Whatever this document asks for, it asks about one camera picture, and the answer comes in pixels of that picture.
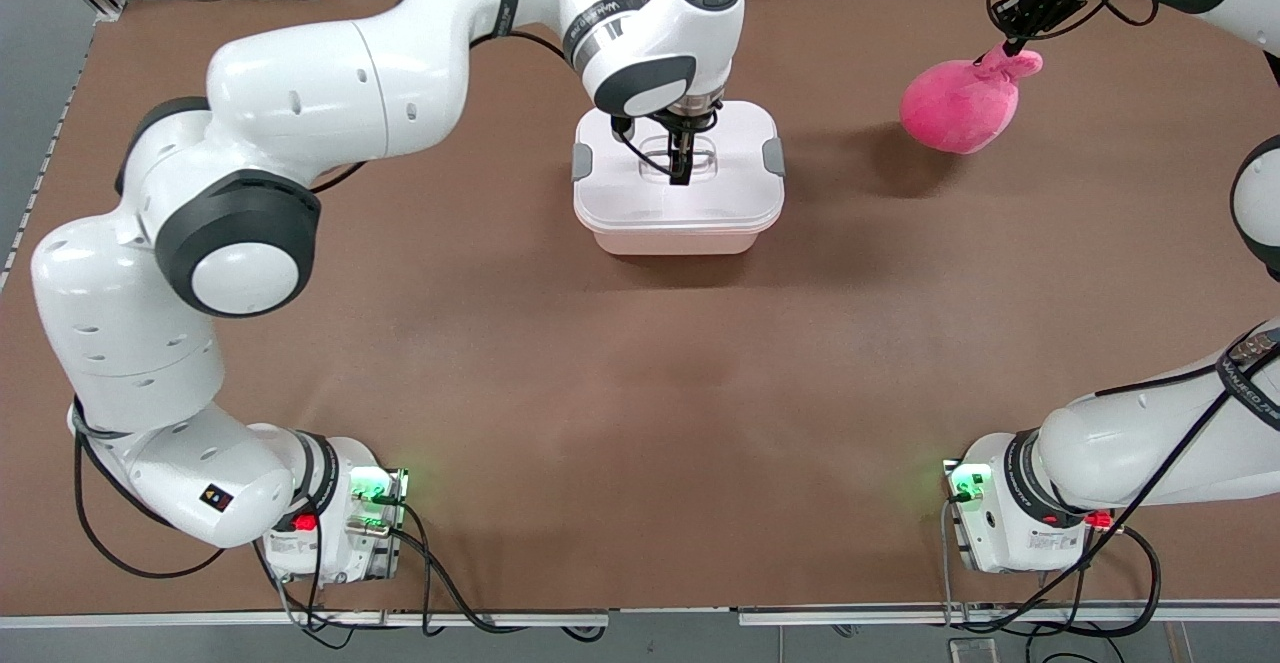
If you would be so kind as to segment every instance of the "robotic arm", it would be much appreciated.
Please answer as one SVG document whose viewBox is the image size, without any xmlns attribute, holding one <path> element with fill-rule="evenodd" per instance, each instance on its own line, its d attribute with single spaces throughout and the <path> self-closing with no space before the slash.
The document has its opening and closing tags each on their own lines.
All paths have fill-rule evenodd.
<svg viewBox="0 0 1280 663">
<path fill-rule="evenodd" d="M 1280 70 L 1280 0 L 1152 1 L 1258 45 Z M 1009 35 L 1005 52 L 1015 54 L 1083 6 L 1006 0 L 991 15 Z M 1248 250 L 1280 280 L 1280 136 L 1245 157 L 1231 212 Z M 947 472 L 966 564 L 1066 568 L 1082 555 L 1092 511 L 1280 493 L 1276 340 L 1280 317 L 1198 363 L 1066 404 L 1039 429 L 979 439 Z"/>
<path fill-rule="evenodd" d="M 389 576 L 398 508 L 381 503 L 403 498 L 407 475 L 356 440 L 221 411 L 212 317 L 262 315 L 301 293 L 320 218 L 310 186 L 343 163 L 442 142 L 476 40 L 539 22 L 604 113 L 682 115 L 719 97 L 742 4 L 402 0 L 224 45 L 207 99 L 142 120 L 119 206 L 36 247 L 37 306 L 77 393 L 77 440 L 178 530 L 220 548 L 262 538 L 278 575 Z"/>
</svg>

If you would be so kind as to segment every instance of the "white joint cap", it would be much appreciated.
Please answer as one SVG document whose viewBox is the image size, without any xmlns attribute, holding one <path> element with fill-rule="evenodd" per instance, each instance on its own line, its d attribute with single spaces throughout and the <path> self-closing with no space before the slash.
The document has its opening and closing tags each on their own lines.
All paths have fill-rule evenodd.
<svg viewBox="0 0 1280 663">
<path fill-rule="evenodd" d="M 243 316 L 283 303 L 298 285 L 293 257 L 266 243 L 233 243 L 197 262 L 191 289 L 201 303 Z"/>
</svg>

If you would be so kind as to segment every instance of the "pink plush toy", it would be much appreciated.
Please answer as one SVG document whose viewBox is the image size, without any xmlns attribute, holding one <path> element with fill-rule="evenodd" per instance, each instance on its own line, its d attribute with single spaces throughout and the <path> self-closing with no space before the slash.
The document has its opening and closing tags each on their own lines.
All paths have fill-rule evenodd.
<svg viewBox="0 0 1280 663">
<path fill-rule="evenodd" d="M 996 140 L 1018 110 L 1018 79 L 1044 65 L 1038 52 L 1006 56 L 996 45 L 973 61 L 938 63 L 902 93 L 899 116 L 911 138 L 947 154 L 974 154 Z"/>
</svg>

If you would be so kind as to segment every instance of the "black square label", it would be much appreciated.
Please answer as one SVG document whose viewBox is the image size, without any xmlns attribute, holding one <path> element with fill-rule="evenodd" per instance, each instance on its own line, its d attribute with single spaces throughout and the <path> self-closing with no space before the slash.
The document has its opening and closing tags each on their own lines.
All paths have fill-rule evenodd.
<svg viewBox="0 0 1280 663">
<path fill-rule="evenodd" d="M 209 506 L 214 511 L 218 511 L 219 513 L 225 511 L 227 507 L 232 504 L 232 494 L 227 493 L 225 490 L 220 489 L 214 484 L 209 484 L 209 486 L 206 486 L 205 493 L 200 494 L 200 499 L 204 500 L 206 506 Z"/>
</svg>

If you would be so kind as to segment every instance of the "brown tabletop surface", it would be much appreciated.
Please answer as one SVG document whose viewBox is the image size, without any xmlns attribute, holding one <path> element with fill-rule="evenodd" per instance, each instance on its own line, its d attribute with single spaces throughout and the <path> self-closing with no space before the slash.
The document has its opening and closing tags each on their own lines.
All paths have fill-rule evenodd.
<svg viewBox="0 0 1280 663">
<path fill-rule="evenodd" d="M 247 549 L 147 581 L 84 540 L 72 390 L 29 253 L 114 206 L 136 122 L 202 93 L 218 45 L 393 1 L 132 3 L 99 27 L 0 298 L 0 614 L 275 608 Z M 1280 308 L 1228 207 L 1239 163 L 1280 133 L 1261 52 L 1178 12 L 1143 29 L 1101 15 L 1038 45 L 1046 69 L 986 151 L 910 142 L 904 86 L 996 40 L 983 0 L 748 0 L 727 97 L 776 116 L 787 202 L 730 259 L 602 252 L 573 216 L 576 76 L 522 40 L 483 45 L 451 138 L 324 195 L 302 297 L 219 323 L 219 402 L 411 468 L 411 502 L 476 608 L 937 602 L 942 458 Z M 92 471 L 87 489 L 125 559 L 206 554 Z M 1134 523 L 1166 598 L 1280 599 L 1275 512 L 1178 506 Z M 1087 596 L 1146 595 L 1137 547 L 1103 558 Z M 325 603 L 413 609 L 420 571 L 406 558 L 394 581 Z M 1034 590 L 1029 575 L 956 577 L 966 600 Z"/>
</svg>

